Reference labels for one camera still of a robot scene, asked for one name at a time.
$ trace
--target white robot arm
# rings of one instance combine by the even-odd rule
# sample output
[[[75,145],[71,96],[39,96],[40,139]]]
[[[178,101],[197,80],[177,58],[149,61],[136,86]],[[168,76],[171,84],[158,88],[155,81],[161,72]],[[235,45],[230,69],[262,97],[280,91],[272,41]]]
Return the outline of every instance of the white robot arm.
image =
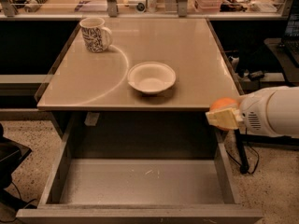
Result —
[[[299,87],[266,88],[240,97],[240,102],[206,112],[209,124],[278,137],[299,134]]]

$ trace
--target black device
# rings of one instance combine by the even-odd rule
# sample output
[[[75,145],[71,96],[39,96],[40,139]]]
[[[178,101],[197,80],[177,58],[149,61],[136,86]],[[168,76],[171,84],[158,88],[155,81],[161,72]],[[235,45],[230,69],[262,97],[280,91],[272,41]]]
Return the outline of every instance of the black device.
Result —
[[[293,0],[281,44],[294,64],[299,67],[299,0]]]

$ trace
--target white bowl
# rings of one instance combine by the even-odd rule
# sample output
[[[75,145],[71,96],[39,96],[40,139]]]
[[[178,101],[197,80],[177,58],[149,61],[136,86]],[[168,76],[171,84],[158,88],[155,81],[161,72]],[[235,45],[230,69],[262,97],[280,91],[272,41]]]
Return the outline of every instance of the white bowl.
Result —
[[[172,87],[176,73],[164,63],[139,63],[128,74],[129,85],[146,94],[156,94]]]

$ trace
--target white mug with black pattern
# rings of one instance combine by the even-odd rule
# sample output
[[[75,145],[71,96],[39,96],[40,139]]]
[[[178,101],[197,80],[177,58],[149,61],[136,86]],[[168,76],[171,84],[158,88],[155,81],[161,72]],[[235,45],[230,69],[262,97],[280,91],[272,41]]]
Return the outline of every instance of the white mug with black pattern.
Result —
[[[80,26],[87,50],[102,52],[112,44],[112,32],[105,26],[104,19],[87,18],[80,22]]]

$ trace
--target drawer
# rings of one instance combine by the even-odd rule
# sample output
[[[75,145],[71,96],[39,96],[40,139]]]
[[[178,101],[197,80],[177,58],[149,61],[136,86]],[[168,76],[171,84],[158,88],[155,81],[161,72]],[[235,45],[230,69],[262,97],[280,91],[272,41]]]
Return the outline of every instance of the drawer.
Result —
[[[254,223],[203,112],[75,112],[25,223]]]

